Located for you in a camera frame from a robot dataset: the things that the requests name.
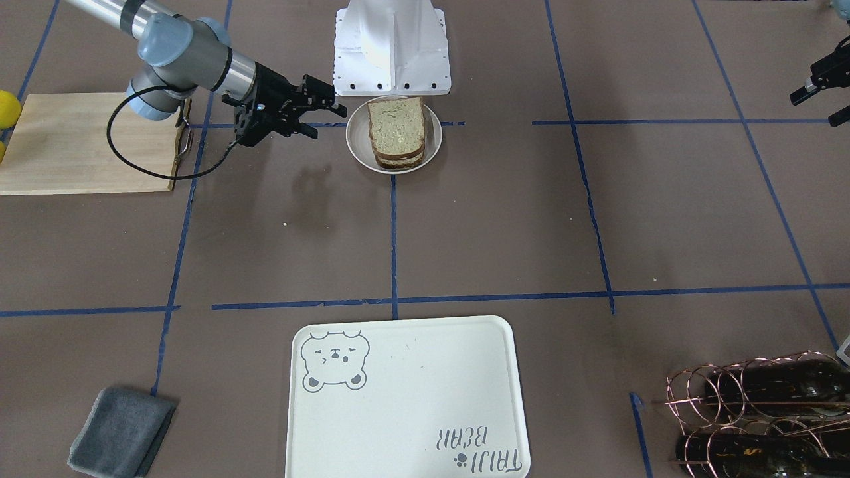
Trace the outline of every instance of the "bear face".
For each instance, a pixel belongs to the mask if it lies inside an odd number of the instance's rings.
[[[346,384],[359,390],[366,384],[366,356],[369,341],[357,333],[335,332],[310,338],[301,345],[301,358],[307,367],[304,389],[318,392],[325,385]]]

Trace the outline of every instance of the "folded cloth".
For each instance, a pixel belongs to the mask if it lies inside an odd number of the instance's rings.
[[[131,390],[101,390],[71,445],[68,465],[97,478],[147,475],[175,408],[170,401]]]

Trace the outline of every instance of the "yellow lemon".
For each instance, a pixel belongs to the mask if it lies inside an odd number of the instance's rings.
[[[12,128],[20,116],[20,102],[8,91],[0,90],[0,129]]]

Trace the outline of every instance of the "plate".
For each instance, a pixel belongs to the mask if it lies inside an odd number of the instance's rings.
[[[513,331],[501,317],[295,335],[286,478],[524,478],[530,467]]]
[[[345,140],[348,143],[348,150],[351,151],[351,154],[357,158],[360,164],[378,173],[404,174],[416,171],[434,159],[439,146],[443,143],[443,128],[439,124],[439,119],[431,111],[431,108],[425,105],[425,151],[422,163],[410,169],[386,169],[379,166],[375,160],[375,153],[372,152],[371,141],[369,140],[369,107],[366,105],[372,101],[394,100],[398,98],[406,97],[392,94],[366,101],[354,110],[354,114],[348,120],[348,126],[345,127]]]

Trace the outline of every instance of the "bread slice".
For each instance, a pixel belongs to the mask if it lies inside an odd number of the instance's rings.
[[[377,161],[378,166],[386,169],[409,169],[415,168],[422,164],[422,159],[425,156],[425,152],[421,152],[418,155],[410,158],[410,159],[383,159],[380,156],[375,155],[375,160]]]
[[[425,150],[425,115],[421,97],[372,101],[369,139],[375,158],[413,160]]]

